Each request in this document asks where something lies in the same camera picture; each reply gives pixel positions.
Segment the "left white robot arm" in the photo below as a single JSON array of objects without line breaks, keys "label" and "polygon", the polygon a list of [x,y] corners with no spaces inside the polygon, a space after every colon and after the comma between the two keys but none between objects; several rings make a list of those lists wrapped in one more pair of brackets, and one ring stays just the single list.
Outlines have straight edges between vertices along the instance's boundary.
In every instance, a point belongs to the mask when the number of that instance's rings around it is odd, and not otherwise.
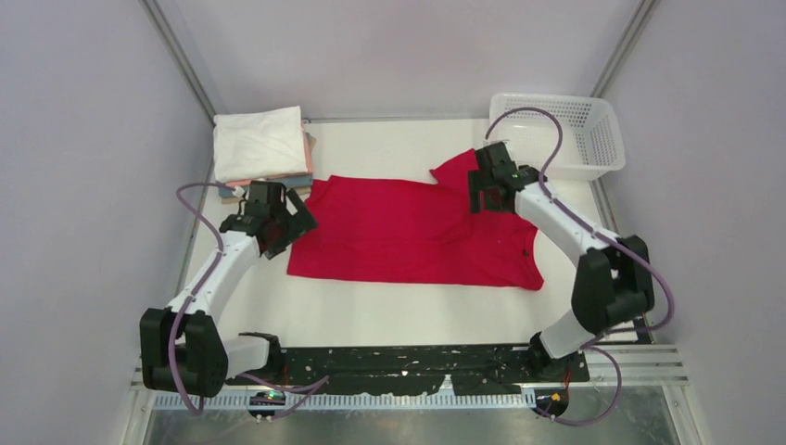
[{"label": "left white robot arm", "polygon": [[244,332],[225,339],[218,321],[247,272],[285,252],[317,222],[298,193],[280,182],[253,181],[240,197],[238,211],[218,226],[197,215],[215,248],[176,297],[140,319],[141,375],[148,389],[212,398],[226,380],[283,358],[277,336]]}]

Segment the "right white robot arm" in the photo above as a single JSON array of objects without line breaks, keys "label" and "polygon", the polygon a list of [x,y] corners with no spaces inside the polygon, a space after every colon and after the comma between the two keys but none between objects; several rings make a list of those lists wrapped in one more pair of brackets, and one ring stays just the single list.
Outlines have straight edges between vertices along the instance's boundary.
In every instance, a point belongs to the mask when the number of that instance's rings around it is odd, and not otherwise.
[{"label": "right white robot arm", "polygon": [[470,209],[508,211],[532,223],[576,268],[569,310],[530,338],[525,362],[534,374],[551,371],[582,347],[654,306],[648,248],[623,238],[564,204],[534,167],[516,165],[504,143],[475,152],[468,174]]}]

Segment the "red t shirt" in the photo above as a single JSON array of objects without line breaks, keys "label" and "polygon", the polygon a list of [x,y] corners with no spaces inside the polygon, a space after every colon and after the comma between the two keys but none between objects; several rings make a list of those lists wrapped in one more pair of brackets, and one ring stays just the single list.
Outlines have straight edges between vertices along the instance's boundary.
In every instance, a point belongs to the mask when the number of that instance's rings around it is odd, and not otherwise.
[{"label": "red t shirt", "polygon": [[509,212],[472,213],[472,149],[431,170],[432,184],[332,175],[305,204],[317,222],[291,250],[290,275],[357,282],[540,290],[537,228]]}]

